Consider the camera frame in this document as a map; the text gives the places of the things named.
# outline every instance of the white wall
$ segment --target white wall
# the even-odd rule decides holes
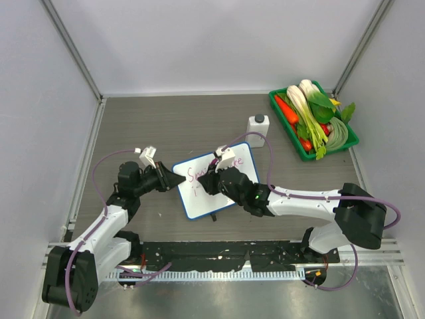
[[[104,94],[334,88],[379,0],[53,0]]]
[[[425,23],[423,0],[395,1],[343,88],[368,187],[402,210],[388,230],[425,297]],[[388,214],[387,221],[394,218]]]
[[[39,1],[2,0],[0,21],[0,309],[27,319],[96,101]]]

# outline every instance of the whiteboard frame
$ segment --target whiteboard frame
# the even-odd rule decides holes
[[[233,145],[231,145],[230,147],[232,148],[232,147],[234,147],[234,146],[238,146],[238,145],[240,145],[240,144],[246,144],[246,145],[248,146],[248,149],[249,149],[249,151],[250,151],[250,155],[251,155],[251,159],[252,159],[252,164],[254,165],[255,175],[257,176],[257,180],[258,180],[258,183],[259,183],[259,182],[260,182],[260,177],[258,176],[258,170],[257,170],[257,166],[255,165],[254,156],[252,155],[252,150],[251,150],[250,144],[248,144],[247,142],[240,142],[240,143],[237,143],[237,144],[233,144]],[[180,162],[178,162],[178,163],[175,163],[175,164],[173,165],[173,167],[171,168],[171,171],[172,171],[172,172],[174,172],[174,167],[175,167],[175,166],[177,166],[177,165],[180,165],[180,164],[182,164],[182,163],[186,163],[187,161],[193,161],[193,160],[195,160],[195,159],[197,159],[197,158],[201,158],[201,157],[203,157],[203,156],[210,155],[210,154],[213,154],[213,153],[214,153],[214,152],[205,153],[205,154],[202,154],[202,155],[196,156],[196,157],[194,157],[194,158],[189,158],[189,159],[186,159],[186,160],[184,160],[184,161],[180,161]],[[224,210],[224,209],[227,209],[227,208],[229,208],[229,207],[232,207],[232,206],[237,205],[236,203],[233,203],[232,205],[224,206],[223,208],[216,209],[215,211],[211,211],[210,213],[207,213],[207,214],[204,214],[204,215],[200,215],[200,216],[195,217],[195,218],[190,218],[190,217],[187,215],[187,210],[186,210],[185,204],[184,204],[184,202],[183,202],[183,198],[182,198],[182,196],[181,196],[180,189],[179,189],[179,196],[180,196],[181,205],[183,206],[183,209],[185,210],[186,217],[187,217],[187,219],[188,219],[188,220],[190,220],[190,221],[196,221],[197,219],[200,219],[201,217],[205,217],[205,216],[207,216],[207,215],[212,215],[212,214],[217,213],[218,211],[222,211],[222,210]]]

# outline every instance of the metal frame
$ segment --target metal frame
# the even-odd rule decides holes
[[[78,210],[80,208],[81,198],[84,191],[84,186],[86,184],[88,171],[90,168],[90,162],[92,161],[94,146],[96,145],[96,139],[98,138],[100,124],[102,122],[102,117],[105,111],[105,105],[106,99],[102,99],[101,102],[98,104],[96,114],[92,122],[92,129],[90,130],[90,135],[88,137],[86,150],[84,151],[82,163],[80,164],[77,185],[74,191],[74,195],[72,196],[71,207],[68,216],[68,230],[74,229],[70,228],[70,226],[73,226],[75,224]]]
[[[62,40],[64,41],[64,44],[66,45],[66,48],[69,50],[72,58],[75,60],[78,68],[80,69],[83,77],[85,78],[86,82],[88,83],[89,87],[92,89],[92,92],[97,100],[101,101],[103,98],[102,93],[99,91],[99,88],[97,87],[96,83],[94,82],[94,79],[92,78],[90,71],[88,70],[83,58],[81,57],[80,53],[78,52],[78,49],[76,48],[76,45],[74,44],[74,41],[72,40],[71,36],[69,35],[68,31],[66,30],[66,27],[64,26],[64,23],[62,22],[62,19],[60,18],[56,8],[54,7],[52,0],[40,0],[43,6],[45,7],[47,13],[49,14],[50,18],[52,19],[52,22],[56,28],[56,30],[59,32],[59,35],[61,36]],[[361,55],[366,50],[367,45],[370,43],[373,35],[375,34],[378,26],[382,22],[384,16],[390,9],[392,3],[394,0],[381,0],[379,3],[377,10],[375,11],[371,21],[367,25],[367,28],[365,32],[363,33],[363,36],[361,37],[361,40],[359,41],[359,44],[357,45],[356,49],[354,50],[353,54],[351,55],[351,58],[349,62],[347,63],[347,66],[345,67],[345,70],[343,71],[343,74],[339,78],[336,87],[333,90],[329,90],[330,92],[334,94],[334,96],[337,98],[340,94],[342,88],[344,87],[345,83],[347,82],[348,78],[350,77],[354,67],[358,63],[359,59],[361,58]],[[223,94],[264,94],[268,93],[268,91],[265,90],[250,90],[250,91],[205,91],[205,92],[163,92],[163,93],[147,93],[147,94],[107,94],[107,97],[134,97],[134,96],[175,96],[175,95],[223,95]]]
[[[68,49],[72,58],[75,60],[75,63],[80,69],[82,76],[86,79],[88,86],[92,89],[94,96],[96,97],[98,101],[101,101],[102,94],[100,93],[99,88],[96,86],[96,83],[94,82],[92,76],[90,75],[90,72],[86,66],[86,63],[84,63],[80,53],[78,52],[78,49],[76,48],[74,44],[74,41],[72,40],[71,36],[66,30],[66,27],[64,26],[64,23],[62,22],[62,19],[60,18],[58,11],[55,9],[52,1],[51,0],[40,0],[40,1],[43,4],[44,8],[46,9],[46,12],[52,19],[53,25],[56,28],[56,30],[59,32],[59,35],[64,41],[66,48]]]
[[[341,75],[341,78],[339,78],[337,86],[333,90],[333,94],[336,97],[338,97],[338,95],[341,93],[341,90],[344,87],[345,83],[347,82],[348,78],[350,77],[354,67],[360,60],[361,55],[366,50],[367,45],[370,43],[373,35],[377,31],[380,23],[383,21],[385,15],[388,13],[388,10],[391,8],[391,5],[393,3],[394,3],[394,0],[381,0],[381,3],[379,3],[378,8],[371,19],[371,22],[369,22],[365,32],[363,33],[363,36],[360,39],[359,44],[357,45],[356,49],[351,55],[351,58],[347,66],[345,67],[345,70],[343,74]]]
[[[96,111],[96,115],[92,124],[92,130],[90,132],[88,144],[86,151],[84,153],[84,157],[80,166],[80,173],[78,176],[78,181],[76,185],[76,190],[74,192],[72,203],[70,207],[70,213],[68,217],[68,230],[73,230],[73,226],[76,221],[76,216],[78,214],[78,209],[80,206],[82,193],[84,190],[84,184],[86,182],[86,178],[88,175],[88,170],[90,167],[90,162],[92,159],[92,154],[94,151],[94,145],[96,143],[96,138],[98,135],[98,130],[100,127],[100,123],[102,120],[106,99],[103,99],[103,96],[101,92],[99,91],[96,83],[94,82],[94,79],[92,78],[90,71],[88,70],[84,60],[82,59],[80,53],[78,52],[78,49],[76,48],[76,45],[74,44],[74,41],[72,40],[71,36],[69,35],[68,31],[66,30],[66,27],[64,26],[64,23],[62,22],[62,19],[60,18],[57,10],[55,9],[54,5],[52,4],[51,0],[40,0],[43,4],[44,8],[46,9],[48,15],[50,16],[56,30],[58,31],[59,35],[61,36],[62,40],[64,41],[64,44],[66,45],[66,48],[69,50],[72,58],[75,60],[78,68],[80,69],[83,77],[85,78],[86,82],[88,83],[89,87],[91,88],[94,96],[99,101],[98,109]],[[342,88],[344,87],[345,83],[347,82],[348,78],[350,77],[353,69],[357,65],[359,59],[361,58],[362,54],[367,49],[367,45],[370,43],[373,35],[375,34],[378,26],[384,19],[384,16],[387,14],[388,10],[390,9],[392,3],[394,0],[381,0],[379,6],[377,7],[377,10],[375,11],[373,18],[371,19],[370,23],[367,25],[367,28],[365,32],[363,33],[363,36],[361,37],[361,40],[359,41],[359,44],[357,45],[355,51],[353,52],[349,62],[347,63],[347,66],[345,67],[345,70],[343,71],[343,74],[341,75],[340,79],[337,82],[336,87],[332,90],[332,93],[336,98],[338,98],[338,95],[340,94]],[[138,96],[162,96],[162,95],[213,95],[213,94],[263,94],[268,93],[266,91],[238,91],[238,92],[181,92],[181,93],[170,93],[170,94],[139,94]],[[124,97],[123,95],[110,95],[111,97]],[[357,162],[357,158],[355,155],[354,150],[350,150],[351,157],[353,159],[353,163],[355,165],[356,173],[359,178],[361,187],[366,189],[366,183],[362,176],[359,164]],[[67,243],[51,243],[48,246],[48,249],[46,251],[46,257],[48,255],[48,252],[51,250],[51,247],[53,245],[66,245]],[[339,264],[332,264],[330,266],[332,267],[341,267],[341,266],[353,266],[353,253],[350,246],[342,247],[339,249],[340,256],[342,263]],[[391,277],[391,281],[393,284],[393,287],[396,291],[396,295],[398,298],[398,301],[400,303],[400,307],[402,309],[402,313],[405,318],[419,318],[420,315],[418,314],[418,309],[415,307],[415,303],[412,301],[412,293],[410,292],[409,285],[406,281],[406,275],[408,276],[408,273],[406,272],[406,267],[404,265],[404,261],[402,259],[400,250],[398,248],[398,245],[394,239],[383,239],[382,240],[382,247],[378,251],[368,251],[364,249],[358,249],[359,254],[359,266],[382,266],[386,265],[388,267],[388,272]],[[42,266],[42,271],[40,273],[40,286],[43,284],[43,278],[45,274],[45,266],[46,266],[46,258],[44,259],[44,263]],[[302,267],[305,265],[298,265],[298,270],[301,270]],[[286,276],[282,275],[281,278],[277,278],[277,280],[285,280]],[[253,280],[254,277],[251,277],[250,275],[247,275],[245,280]],[[194,281],[194,280],[205,280],[202,276],[199,278],[197,276],[193,278],[186,278],[186,281]],[[37,302],[34,312],[33,312],[33,318],[34,319],[41,319],[46,318],[47,312],[48,312],[48,304],[45,304],[41,300],[41,295],[39,298],[39,301]]]
[[[406,266],[387,266],[388,273],[390,275],[392,286],[396,293],[398,304],[400,305],[403,316],[407,319],[420,319],[424,317],[424,314],[420,314],[421,309],[415,304],[419,304],[419,300],[414,300],[412,293],[407,281],[407,269]]]

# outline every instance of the white robotic arm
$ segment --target white robotic arm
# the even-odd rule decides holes
[[[230,167],[234,153],[219,147],[199,183],[210,195],[221,193],[255,216],[299,215],[329,221],[308,229],[303,249],[326,254],[331,249],[355,244],[378,249],[384,229],[386,207],[369,201],[327,200],[344,196],[372,197],[359,186],[346,183],[333,191],[292,191],[282,187],[252,183],[248,176]]]

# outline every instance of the purple cable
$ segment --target purple cable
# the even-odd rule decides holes
[[[96,171],[96,168],[99,166],[100,163],[102,163],[104,160],[106,160],[107,158],[116,155],[116,154],[120,154],[120,153],[132,153],[134,152],[134,149],[132,150],[122,150],[122,151],[116,151],[114,153],[111,153],[107,156],[105,156],[104,158],[100,159],[100,161],[93,167],[92,170],[92,183],[94,186],[94,189],[96,190],[96,192],[98,193],[100,200],[102,201],[102,204],[104,206],[104,216],[102,217],[102,219],[99,221],[99,223],[97,223],[92,230],[90,230],[86,236],[84,236],[83,240],[80,241],[77,245],[77,247],[75,247],[74,251],[72,252],[69,260],[68,260],[68,264],[66,264],[66,270],[65,270],[65,292],[66,292],[66,298],[68,299],[68,305],[69,308],[75,313],[75,315],[77,317],[81,316],[81,313],[77,311],[77,309],[75,308],[74,302],[72,301],[72,295],[71,295],[71,287],[70,287],[70,283],[69,283],[69,277],[70,277],[70,273],[71,273],[71,267],[72,267],[72,262],[75,259],[75,256],[77,255],[77,252],[80,250],[81,246],[84,244],[84,242],[86,242],[90,236],[93,235],[93,233],[100,227],[100,225],[105,221],[106,216],[108,216],[108,206],[106,205],[106,201],[102,196],[102,193],[100,193],[100,190],[98,189],[98,186],[96,185],[96,182],[94,181],[94,172]]]
[[[123,270],[124,272],[127,272],[129,275],[128,276],[131,276],[131,277],[152,277],[152,276],[154,276],[154,277],[156,277],[156,276],[158,276],[159,274],[161,274],[161,273],[163,273],[164,271],[166,271],[168,268],[170,268],[171,267],[171,263],[168,263],[168,264],[166,264],[161,270],[159,270],[159,271],[157,271],[157,272],[153,272],[153,273],[151,273],[151,274],[139,274],[138,272],[134,272],[134,271],[132,271],[132,270],[130,270],[130,269],[127,269],[126,267],[123,267],[123,266],[117,266],[117,267],[115,267],[115,268],[117,268],[117,269],[121,269],[121,270]]]
[[[153,274],[139,274],[139,273],[133,272],[130,269],[127,269],[127,268],[121,267],[121,266],[117,266],[116,268],[124,270],[125,272],[128,272],[129,273],[128,276],[130,276],[130,277],[137,277],[137,278],[150,277],[145,281],[142,281],[142,282],[139,282],[139,283],[133,285],[133,288],[137,288],[137,287],[143,286],[144,284],[147,284],[148,282],[152,281],[153,279],[155,279],[156,276],[159,276],[164,271],[168,270],[170,267],[171,267],[171,263],[168,263],[161,270],[154,272]]]
[[[353,274],[351,275],[351,278],[345,284],[343,284],[340,287],[335,287],[335,288],[316,286],[316,285],[314,285],[314,280],[316,279],[316,277],[314,277],[312,282],[308,281],[307,279],[305,279],[304,282],[306,284],[312,286],[312,287],[315,287],[317,289],[324,290],[324,291],[341,290],[341,289],[347,287],[349,284],[351,284],[351,282],[354,280],[354,278],[356,278],[356,274],[357,274],[357,271],[359,269],[359,257],[357,256],[357,251],[356,251],[356,248],[354,248],[354,245],[350,245],[350,246],[353,249],[353,253],[354,253],[354,271],[353,271]]]
[[[258,132],[246,132],[244,134],[242,134],[241,136],[238,136],[237,138],[235,138],[233,141],[231,141],[229,144],[227,144],[222,151],[224,151],[226,148],[228,148],[230,145],[234,144],[236,141],[238,141],[240,138],[243,138],[247,135],[258,135],[261,138],[264,139],[264,141],[266,141],[268,149],[270,150],[270,166],[268,168],[267,171],[267,186],[269,188],[270,191],[272,191],[273,193],[276,193],[278,195],[281,196],[288,196],[288,197],[293,197],[293,198],[299,198],[299,199],[320,199],[320,200],[326,200],[326,201],[340,201],[340,200],[347,200],[347,201],[371,201],[372,203],[379,203],[379,204],[383,204],[385,206],[390,207],[395,213],[396,213],[396,219],[392,222],[389,223],[387,226],[384,226],[384,229],[388,229],[391,228],[393,226],[395,226],[396,224],[398,224],[398,222],[401,219],[401,212],[400,210],[395,207],[392,203],[389,203],[388,201],[384,201],[382,199],[377,199],[377,198],[373,198],[373,197],[366,197],[366,196],[329,196],[329,197],[325,197],[325,196],[308,196],[308,195],[295,195],[295,194],[286,194],[286,193],[282,193],[281,191],[276,191],[273,187],[272,184],[270,183],[271,180],[271,174],[272,174],[272,167],[273,167],[273,148],[270,145],[270,142],[267,140],[267,138]]]
[[[326,200],[326,201],[341,201],[341,200],[347,200],[347,201],[370,201],[372,203],[379,203],[379,204],[383,204],[385,206],[390,207],[395,213],[396,213],[396,219],[392,222],[389,223],[387,226],[384,226],[384,229],[388,229],[391,228],[395,225],[398,224],[398,222],[401,219],[401,212],[400,210],[395,207],[392,203],[389,203],[388,201],[384,201],[382,199],[377,199],[377,198],[373,198],[373,197],[366,197],[366,196],[329,196],[329,197],[325,197],[325,196],[308,196],[308,195],[295,195],[295,194],[286,194],[286,193],[282,193],[281,191],[276,191],[273,187],[272,184],[270,183],[270,179],[271,179],[271,174],[272,174],[272,167],[273,167],[273,148],[270,145],[270,142],[267,140],[267,138],[258,132],[246,132],[244,134],[242,134],[241,136],[238,136],[237,138],[235,138],[233,141],[231,141],[229,144],[227,144],[225,147],[223,147],[222,151],[224,151],[226,148],[228,148],[229,146],[231,146],[232,144],[234,144],[235,142],[237,142],[239,139],[247,136],[247,135],[258,135],[261,138],[264,139],[264,141],[267,143],[268,149],[270,151],[270,166],[268,168],[267,171],[267,186],[269,188],[270,191],[272,191],[273,193],[276,193],[278,195],[281,196],[287,196],[287,197],[293,197],[293,198],[299,198],[299,199],[320,199],[320,200]],[[350,280],[347,281],[347,283],[345,283],[343,286],[341,287],[337,287],[337,288],[328,288],[328,287],[321,287],[318,286],[318,289],[321,290],[326,290],[326,291],[336,291],[342,288],[347,287],[349,284],[352,283],[352,281],[354,280],[356,274],[357,274],[357,269],[359,267],[359,260],[358,260],[358,256],[357,256],[357,251],[355,249],[355,247],[353,245],[351,245],[351,247],[353,248],[353,252],[354,252],[354,258],[355,258],[355,265],[354,265],[354,271],[353,271],[353,275],[350,278]],[[306,280],[306,283],[308,283],[310,286],[315,286],[312,282]]]

